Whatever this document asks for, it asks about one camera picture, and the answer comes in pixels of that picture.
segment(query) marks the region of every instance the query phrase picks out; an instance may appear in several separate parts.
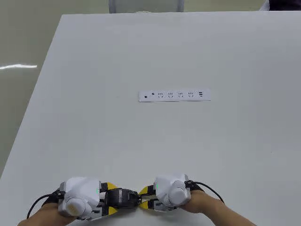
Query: human arm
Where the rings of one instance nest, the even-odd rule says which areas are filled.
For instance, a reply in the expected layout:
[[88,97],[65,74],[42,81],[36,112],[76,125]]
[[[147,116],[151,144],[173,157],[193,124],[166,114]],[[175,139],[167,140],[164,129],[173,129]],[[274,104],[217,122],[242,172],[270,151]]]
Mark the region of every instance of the human arm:
[[216,226],[256,226],[220,200],[198,190],[191,192],[191,200],[182,208],[191,213],[205,214]]
[[60,215],[57,207],[56,203],[47,203],[30,218],[21,221],[18,226],[66,226],[76,219]]

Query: human hand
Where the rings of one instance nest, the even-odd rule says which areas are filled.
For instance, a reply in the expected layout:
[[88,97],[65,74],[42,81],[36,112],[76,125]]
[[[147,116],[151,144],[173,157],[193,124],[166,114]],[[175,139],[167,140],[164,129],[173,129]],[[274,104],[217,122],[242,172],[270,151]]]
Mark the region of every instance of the human hand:
[[30,218],[21,221],[18,226],[65,226],[76,219],[60,215],[57,208],[58,204],[47,203]]

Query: shiny floor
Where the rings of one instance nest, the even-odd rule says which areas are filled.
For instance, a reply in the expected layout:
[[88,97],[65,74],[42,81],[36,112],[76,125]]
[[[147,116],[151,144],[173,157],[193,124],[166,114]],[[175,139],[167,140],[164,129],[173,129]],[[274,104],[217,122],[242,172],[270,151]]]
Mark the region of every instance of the shiny floor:
[[[185,0],[184,11],[250,11],[263,2]],[[1,0],[0,175],[61,15],[108,12],[108,0]],[[31,68],[5,67],[16,64]]]

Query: white table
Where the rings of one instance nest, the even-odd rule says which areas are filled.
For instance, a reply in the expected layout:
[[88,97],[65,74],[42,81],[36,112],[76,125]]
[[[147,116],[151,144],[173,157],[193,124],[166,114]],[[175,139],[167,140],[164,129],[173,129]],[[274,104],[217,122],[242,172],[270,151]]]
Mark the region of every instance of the white table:
[[[139,191],[171,172],[209,184],[258,225],[299,224],[300,21],[299,12],[63,16],[0,180],[1,225],[73,176]],[[199,87],[212,101],[138,102],[140,90]],[[182,210],[100,224],[211,225]]]

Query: power strip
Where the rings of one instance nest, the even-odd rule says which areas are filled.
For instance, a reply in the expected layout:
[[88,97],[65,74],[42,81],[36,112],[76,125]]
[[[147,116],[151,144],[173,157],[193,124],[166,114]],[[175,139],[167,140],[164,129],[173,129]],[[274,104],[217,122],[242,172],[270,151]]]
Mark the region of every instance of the power strip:
[[139,102],[211,100],[209,89],[150,90],[139,92]]

